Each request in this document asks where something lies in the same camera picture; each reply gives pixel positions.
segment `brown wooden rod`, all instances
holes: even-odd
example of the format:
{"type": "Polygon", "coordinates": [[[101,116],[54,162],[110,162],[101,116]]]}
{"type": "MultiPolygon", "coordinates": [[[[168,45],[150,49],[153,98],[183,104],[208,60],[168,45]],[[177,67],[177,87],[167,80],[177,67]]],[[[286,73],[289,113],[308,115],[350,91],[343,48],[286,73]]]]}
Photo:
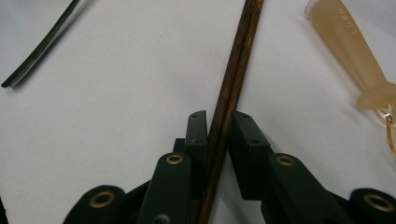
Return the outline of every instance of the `brown wooden rod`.
{"type": "Polygon", "coordinates": [[[210,210],[227,150],[231,114],[237,107],[242,90],[245,73],[248,68],[249,55],[262,11],[262,4],[263,0],[247,0],[242,11],[209,130],[206,196],[201,201],[193,202],[192,224],[206,224],[210,217],[210,210]]]}

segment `metal rivet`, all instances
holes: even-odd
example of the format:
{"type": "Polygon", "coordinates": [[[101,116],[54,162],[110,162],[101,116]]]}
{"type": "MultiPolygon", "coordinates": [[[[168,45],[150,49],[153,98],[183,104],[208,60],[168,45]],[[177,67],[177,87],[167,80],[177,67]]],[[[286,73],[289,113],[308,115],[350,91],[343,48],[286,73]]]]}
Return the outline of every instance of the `metal rivet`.
{"type": "Polygon", "coordinates": [[[191,140],[191,142],[194,144],[200,144],[200,143],[203,143],[204,141],[202,141],[201,139],[198,139],[198,138],[194,138],[191,140]]]}
{"type": "Polygon", "coordinates": [[[115,198],[116,198],[116,195],[114,194],[113,191],[105,190],[105,191],[97,193],[97,194],[93,195],[93,197],[91,197],[90,206],[92,208],[106,207],[109,204],[111,204],[115,198]]]}
{"type": "Polygon", "coordinates": [[[171,220],[166,214],[159,214],[154,219],[152,219],[152,224],[169,224],[171,220]]]}
{"type": "Polygon", "coordinates": [[[289,156],[278,156],[276,157],[276,161],[282,165],[291,166],[294,164],[294,160],[289,156]]]}
{"type": "Polygon", "coordinates": [[[395,211],[395,206],[393,203],[390,203],[387,199],[373,194],[373,193],[368,193],[363,196],[364,201],[366,201],[368,204],[370,204],[372,207],[383,211],[383,212],[394,212],[395,211]]]}
{"type": "Polygon", "coordinates": [[[166,162],[172,165],[177,165],[183,162],[183,157],[179,155],[172,155],[166,158],[166,162]]]}

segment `brass grommet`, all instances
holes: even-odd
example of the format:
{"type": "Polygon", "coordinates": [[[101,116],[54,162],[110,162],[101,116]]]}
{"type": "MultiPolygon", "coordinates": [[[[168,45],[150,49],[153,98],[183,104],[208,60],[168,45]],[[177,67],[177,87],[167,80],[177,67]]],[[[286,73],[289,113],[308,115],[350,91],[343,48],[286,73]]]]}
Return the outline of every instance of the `brass grommet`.
{"type": "Polygon", "coordinates": [[[276,157],[276,161],[282,165],[291,166],[294,164],[294,160],[289,156],[278,156],[276,157]]]}
{"type": "Polygon", "coordinates": [[[395,211],[395,205],[379,195],[368,193],[363,196],[363,199],[372,207],[380,211],[388,212],[388,213],[395,211]]]}
{"type": "Polygon", "coordinates": [[[90,206],[92,208],[106,207],[109,204],[111,204],[115,198],[116,198],[116,195],[114,194],[113,191],[105,190],[105,191],[97,193],[97,194],[93,195],[93,197],[91,197],[90,206]],[[106,197],[106,198],[104,200],[99,201],[100,197],[106,197]]]}
{"type": "Polygon", "coordinates": [[[177,165],[183,162],[183,157],[180,155],[171,155],[166,158],[166,162],[172,165],[177,165]]]}

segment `translucent plastic container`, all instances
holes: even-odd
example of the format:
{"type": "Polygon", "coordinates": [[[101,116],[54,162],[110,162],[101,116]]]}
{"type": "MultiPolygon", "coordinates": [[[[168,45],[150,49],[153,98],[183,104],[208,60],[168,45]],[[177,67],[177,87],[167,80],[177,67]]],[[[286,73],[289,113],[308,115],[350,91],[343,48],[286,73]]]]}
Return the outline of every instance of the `translucent plastic container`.
{"type": "Polygon", "coordinates": [[[305,9],[334,55],[361,87],[360,109],[396,102],[396,85],[385,78],[358,25],[340,0],[311,0],[305,9]]]}

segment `white table surface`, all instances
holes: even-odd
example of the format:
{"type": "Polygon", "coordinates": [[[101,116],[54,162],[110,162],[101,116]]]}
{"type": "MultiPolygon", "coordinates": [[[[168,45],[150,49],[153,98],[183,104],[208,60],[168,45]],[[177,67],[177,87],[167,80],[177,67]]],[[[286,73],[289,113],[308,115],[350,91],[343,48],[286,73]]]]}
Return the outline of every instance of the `white table surface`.
{"type": "MultiPolygon", "coordinates": [[[[70,1],[0,1],[0,79],[32,52],[70,1]]],[[[238,110],[276,152],[328,190],[396,196],[384,121],[304,16],[307,0],[265,0],[238,110]]],[[[345,0],[396,82],[396,1],[345,0]]],[[[0,195],[12,224],[62,223],[89,189],[129,191],[219,94],[244,1],[83,0],[45,60],[0,90],[0,195]]],[[[227,156],[211,223],[264,223],[227,156]]]]}

